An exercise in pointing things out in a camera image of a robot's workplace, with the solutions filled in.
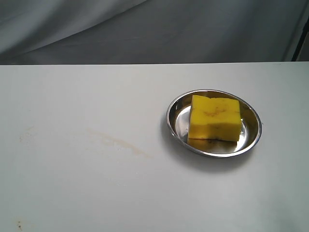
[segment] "yellow sponge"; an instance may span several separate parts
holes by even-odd
[[[237,100],[192,96],[189,139],[238,141],[240,131]]]

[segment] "table surface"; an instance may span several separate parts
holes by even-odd
[[[309,62],[0,66],[3,232],[307,232]],[[165,113],[219,89],[263,122],[249,153],[182,148]]]

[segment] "gray cloth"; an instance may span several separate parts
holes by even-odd
[[[72,1],[67,0],[67,8],[62,10],[64,15],[70,8],[69,2]],[[4,53],[6,57],[2,56],[0,63],[283,61],[307,6],[308,0],[147,0],[95,27],[32,52],[14,58]],[[88,17],[92,17],[91,11],[83,18],[72,16],[70,23],[61,17],[54,20],[63,24],[62,35],[69,35],[80,30],[82,27],[76,29],[76,25]],[[94,18],[90,20],[93,24],[104,19],[103,16]],[[89,27],[89,22],[87,26],[84,22],[83,27]],[[15,55],[56,40],[52,31],[42,32],[43,39],[39,35],[30,36],[28,44],[32,46],[17,46],[17,50],[9,51]]]

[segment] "soap dish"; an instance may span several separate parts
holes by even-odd
[[[230,98],[239,101],[242,126],[238,142],[207,139],[188,140],[192,95],[209,98]],[[212,89],[193,90],[177,97],[169,105],[166,121],[173,137],[181,145],[200,155],[215,158],[236,156],[249,151],[257,144],[262,134],[261,120],[248,103],[230,93]]]

